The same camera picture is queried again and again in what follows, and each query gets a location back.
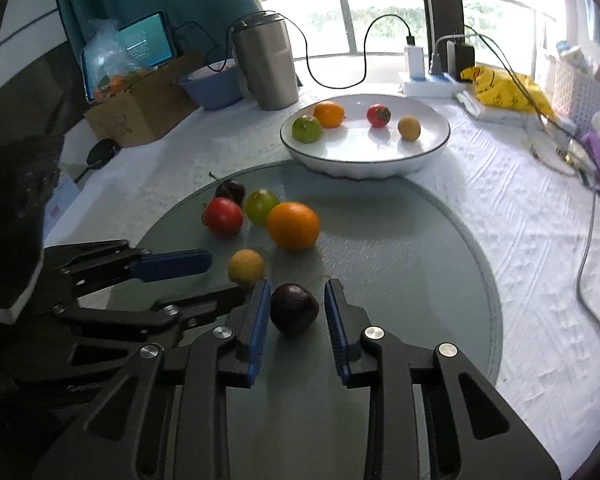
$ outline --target cardboard box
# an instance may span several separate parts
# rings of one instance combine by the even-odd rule
[[[160,139],[198,108],[176,79],[204,65],[199,52],[173,59],[84,117],[96,137],[114,139],[123,148]]]

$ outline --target white tablecloth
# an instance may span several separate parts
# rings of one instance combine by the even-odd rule
[[[368,85],[348,93],[396,93]],[[343,92],[301,89],[300,101],[263,112],[253,100],[199,110],[163,139],[123,150],[95,172],[47,245],[126,238],[136,244],[172,206],[218,176],[288,158],[278,130],[293,111]],[[600,333],[581,312],[574,280],[591,194],[543,167],[519,129],[474,122],[458,104],[429,100],[451,124],[448,147],[412,180],[472,231],[493,269],[504,347],[497,389],[568,478],[600,439]],[[583,278],[600,317],[600,201]]]

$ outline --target blue gripper pad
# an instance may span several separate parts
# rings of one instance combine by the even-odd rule
[[[269,282],[260,280],[256,284],[250,300],[249,309],[252,308],[257,308],[257,310],[248,346],[249,367],[247,370],[247,382],[249,386],[253,386],[260,372],[260,364],[262,363],[264,339],[267,335],[269,311],[271,309],[271,284]]]
[[[143,282],[161,282],[209,270],[213,258],[207,251],[176,251],[173,253],[148,254],[131,267],[132,278]]]
[[[337,280],[329,280],[324,285],[324,311],[327,316],[327,325],[329,327],[329,336],[331,337],[331,349],[333,358],[336,362],[336,371],[342,380],[342,384],[347,386],[351,378],[351,368],[349,366],[349,355],[347,352],[347,339],[340,317],[340,307],[346,308],[344,304],[344,295],[342,287]]]

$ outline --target white plate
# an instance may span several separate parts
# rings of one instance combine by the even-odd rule
[[[280,139],[291,157],[311,170],[349,178],[385,178],[421,169],[439,155],[449,140],[448,121],[417,99],[378,94],[354,94],[330,99],[345,110],[345,119],[337,128],[325,128],[317,142],[302,144],[292,137],[293,122],[312,115],[317,103],[298,110],[280,128]],[[380,103],[391,111],[391,121],[384,128],[372,128],[366,110]],[[405,115],[415,116],[421,124],[420,138],[402,140],[398,121]]]

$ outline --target small red tomato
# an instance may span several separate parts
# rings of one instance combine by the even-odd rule
[[[202,213],[202,223],[220,238],[237,235],[242,227],[240,206],[229,198],[213,199]]]
[[[366,118],[373,128],[383,128],[389,124],[391,112],[389,111],[389,108],[384,105],[371,105],[366,111]]]

